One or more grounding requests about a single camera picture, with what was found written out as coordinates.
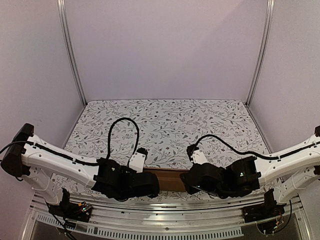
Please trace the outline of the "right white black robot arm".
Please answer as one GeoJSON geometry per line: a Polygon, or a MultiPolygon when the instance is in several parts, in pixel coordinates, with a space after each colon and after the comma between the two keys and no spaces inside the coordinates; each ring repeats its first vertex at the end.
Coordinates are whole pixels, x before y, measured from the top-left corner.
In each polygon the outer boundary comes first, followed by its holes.
{"type": "Polygon", "coordinates": [[[271,191],[273,197],[259,206],[262,218],[269,218],[300,190],[305,189],[320,177],[320,128],[304,142],[270,155],[253,151],[240,152],[243,158],[227,167],[217,167],[206,159],[198,145],[187,148],[192,167],[180,178],[185,190],[193,195],[205,192],[221,199],[249,195],[269,182],[283,176],[290,177],[271,191]]]}

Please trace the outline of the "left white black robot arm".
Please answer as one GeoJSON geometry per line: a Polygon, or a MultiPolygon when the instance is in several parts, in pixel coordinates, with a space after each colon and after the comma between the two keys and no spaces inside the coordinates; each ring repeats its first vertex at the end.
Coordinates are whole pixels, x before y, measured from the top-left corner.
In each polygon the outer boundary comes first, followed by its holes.
{"type": "Polygon", "coordinates": [[[1,168],[26,181],[63,217],[74,213],[74,205],[63,198],[68,192],[57,186],[52,175],[71,179],[117,201],[155,198],[160,192],[157,176],[144,171],[148,151],[142,147],[135,146],[127,165],[121,165],[109,157],[85,157],[65,151],[45,142],[34,133],[32,124],[25,123],[2,153],[1,168]]]}

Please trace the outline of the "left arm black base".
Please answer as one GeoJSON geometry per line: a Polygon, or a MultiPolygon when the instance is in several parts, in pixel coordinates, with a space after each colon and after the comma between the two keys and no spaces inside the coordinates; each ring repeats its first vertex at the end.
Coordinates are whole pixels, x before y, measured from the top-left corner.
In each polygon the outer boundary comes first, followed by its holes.
{"type": "Polygon", "coordinates": [[[65,188],[62,188],[62,199],[58,205],[49,204],[48,209],[51,214],[60,216],[64,220],[70,219],[88,223],[93,206],[85,201],[80,203],[70,202],[70,193],[65,188]]]}

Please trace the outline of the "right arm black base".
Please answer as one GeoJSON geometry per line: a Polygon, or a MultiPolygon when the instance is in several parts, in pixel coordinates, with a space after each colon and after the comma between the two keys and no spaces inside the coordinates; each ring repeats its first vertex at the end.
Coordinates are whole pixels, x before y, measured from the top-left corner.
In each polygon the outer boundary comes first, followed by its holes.
{"type": "Polygon", "coordinates": [[[274,197],[274,189],[268,190],[264,195],[264,202],[250,205],[241,209],[245,223],[256,222],[268,218],[273,218],[285,213],[286,204],[278,204],[274,197]]]}

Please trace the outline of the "brown cardboard box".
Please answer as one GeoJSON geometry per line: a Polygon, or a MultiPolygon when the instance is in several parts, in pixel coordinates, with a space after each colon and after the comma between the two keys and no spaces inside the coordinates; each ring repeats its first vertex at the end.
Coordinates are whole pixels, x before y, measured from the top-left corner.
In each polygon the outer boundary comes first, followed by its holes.
{"type": "Polygon", "coordinates": [[[144,172],[150,172],[157,176],[161,191],[185,192],[185,186],[180,175],[188,172],[187,169],[154,168],[145,167],[144,172]]]}

